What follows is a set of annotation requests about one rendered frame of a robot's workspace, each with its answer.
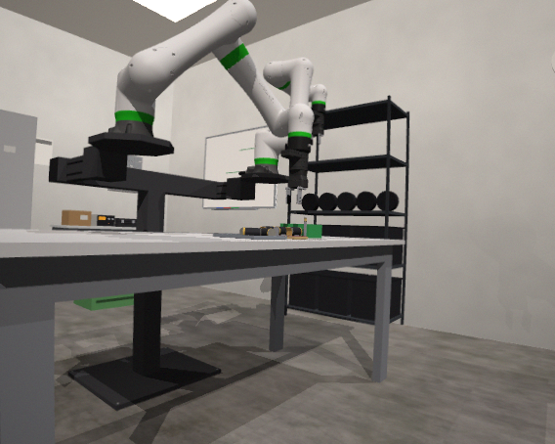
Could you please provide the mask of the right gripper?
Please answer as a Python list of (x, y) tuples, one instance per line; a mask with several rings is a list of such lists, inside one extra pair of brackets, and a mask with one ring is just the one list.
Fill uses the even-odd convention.
[[(308, 158), (311, 152), (311, 138), (306, 136), (288, 137), (285, 150), (280, 156), (289, 159), (289, 179), (286, 189), (286, 204), (290, 204), (290, 190), (297, 190), (297, 203), (302, 203), (302, 190), (308, 188)], [(289, 150), (290, 149), (290, 150)], [(296, 151), (294, 151), (296, 150)], [(300, 153), (299, 153), (299, 152)]]

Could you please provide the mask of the tan battery holder board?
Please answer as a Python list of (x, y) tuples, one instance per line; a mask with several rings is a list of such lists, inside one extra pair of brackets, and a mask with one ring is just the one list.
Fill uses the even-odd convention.
[[(276, 230), (276, 236), (285, 236), (283, 234), (278, 234), (278, 228), (274, 227), (274, 229)], [(292, 240), (307, 240), (308, 237), (307, 236), (307, 217), (304, 217), (304, 237), (299, 236), (299, 235), (294, 235), (292, 236), (292, 230), (291, 228), (285, 228), (286, 229), (286, 235), (288, 239), (292, 239)]]

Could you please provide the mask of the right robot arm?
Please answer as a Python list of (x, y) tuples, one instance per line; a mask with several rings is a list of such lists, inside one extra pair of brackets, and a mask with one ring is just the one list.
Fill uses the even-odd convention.
[(311, 138), (314, 122), (311, 108), (296, 104), (285, 110), (239, 38), (253, 29), (256, 20), (256, 10), (249, 0), (229, 0), (191, 28), (134, 55), (117, 75), (115, 126), (108, 132), (154, 137), (155, 99), (213, 51), (251, 99), (273, 135)]

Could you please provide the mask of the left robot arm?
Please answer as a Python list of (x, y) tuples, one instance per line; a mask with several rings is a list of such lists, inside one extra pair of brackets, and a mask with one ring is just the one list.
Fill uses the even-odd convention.
[[(314, 67), (310, 60), (298, 58), (270, 62), (265, 65), (263, 75), (268, 83), (290, 95), (289, 107), (300, 103), (308, 105), (309, 102), (325, 104), (327, 90), (321, 84), (311, 86), (313, 72)], [(255, 166), (248, 166), (245, 171), (239, 171), (238, 175), (252, 172), (279, 174), (278, 156), (281, 154), (281, 150), (285, 150), (287, 142), (288, 136), (276, 137), (270, 129), (258, 131), (255, 134)]]

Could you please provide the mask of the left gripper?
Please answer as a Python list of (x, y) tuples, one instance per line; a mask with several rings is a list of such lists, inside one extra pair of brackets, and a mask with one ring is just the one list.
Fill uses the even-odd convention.
[[(312, 129), (312, 141), (311, 145), (313, 145), (313, 137), (318, 137), (318, 144), (320, 144), (320, 136), (324, 135), (323, 130), (323, 122), (324, 122), (324, 115), (325, 115), (325, 104), (312, 104), (313, 112), (314, 112), (314, 123)], [(319, 114), (320, 113), (320, 114)]]

